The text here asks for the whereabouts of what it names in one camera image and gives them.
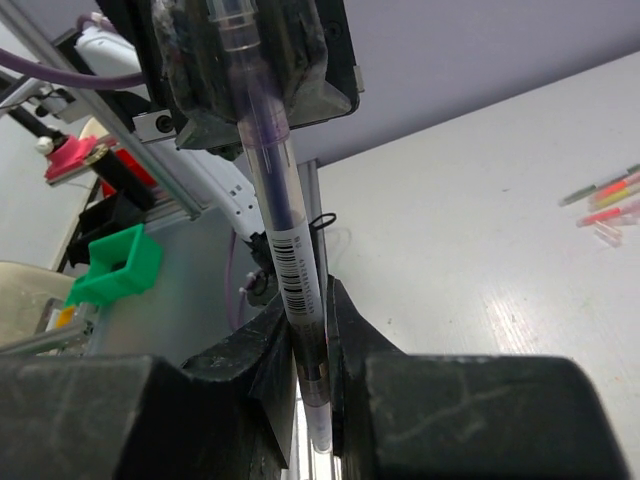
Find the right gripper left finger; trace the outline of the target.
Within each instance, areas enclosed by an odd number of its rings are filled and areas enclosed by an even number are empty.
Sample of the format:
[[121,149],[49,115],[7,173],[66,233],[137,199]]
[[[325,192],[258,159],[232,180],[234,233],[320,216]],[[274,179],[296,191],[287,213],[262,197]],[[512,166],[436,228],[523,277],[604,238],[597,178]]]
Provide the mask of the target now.
[[151,355],[5,355],[1,475],[277,479],[295,382],[280,298],[181,366]]

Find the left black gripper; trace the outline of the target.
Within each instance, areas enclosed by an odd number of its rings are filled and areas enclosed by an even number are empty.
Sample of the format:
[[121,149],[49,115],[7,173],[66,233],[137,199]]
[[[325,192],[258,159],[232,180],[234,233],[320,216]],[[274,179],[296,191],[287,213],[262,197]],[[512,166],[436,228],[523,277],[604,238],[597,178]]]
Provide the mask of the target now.
[[341,1],[102,1],[133,44],[180,149],[237,150],[263,115],[274,139],[353,114],[360,74]]

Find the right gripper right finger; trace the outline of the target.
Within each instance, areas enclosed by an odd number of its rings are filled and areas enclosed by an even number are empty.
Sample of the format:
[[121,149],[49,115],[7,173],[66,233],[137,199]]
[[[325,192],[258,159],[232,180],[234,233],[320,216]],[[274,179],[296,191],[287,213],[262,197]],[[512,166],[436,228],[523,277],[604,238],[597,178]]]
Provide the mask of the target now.
[[557,356],[410,355],[327,286],[333,450],[346,479],[626,479],[586,373]]

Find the red highlighter pen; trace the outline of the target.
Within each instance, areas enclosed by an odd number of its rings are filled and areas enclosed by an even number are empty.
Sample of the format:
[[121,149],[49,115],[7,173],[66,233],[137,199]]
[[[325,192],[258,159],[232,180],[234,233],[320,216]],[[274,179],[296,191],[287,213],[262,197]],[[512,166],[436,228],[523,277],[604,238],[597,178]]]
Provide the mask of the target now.
[[634,214],[638,210],[639,210],[639,203],[633,202],[627,206],[608,209],[599,213],[589,215],[582,219],[579,219],[576,222],[576,226],[579,228],[591,226],[598,222],[605,222],[605,221],[615,219],[624,215]]

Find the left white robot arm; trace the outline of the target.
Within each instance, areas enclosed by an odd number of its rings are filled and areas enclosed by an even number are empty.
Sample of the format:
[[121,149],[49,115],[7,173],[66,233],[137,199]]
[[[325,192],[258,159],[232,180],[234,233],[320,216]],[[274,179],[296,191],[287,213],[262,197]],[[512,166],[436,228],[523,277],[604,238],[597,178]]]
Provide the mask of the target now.
[[341,1],[231,1],[214,13],[208,1],[101,1],[120,38],[136,51],[153,106],[175,121],[178,147],[206,150],[196,164],[214,199],[244,239],[262,232],[255,190],[233,165],[241,153],[227,32],[232,19],[255,29],[250,49],[270,68],[293,129],[353,113],[359,106],[356,60]]

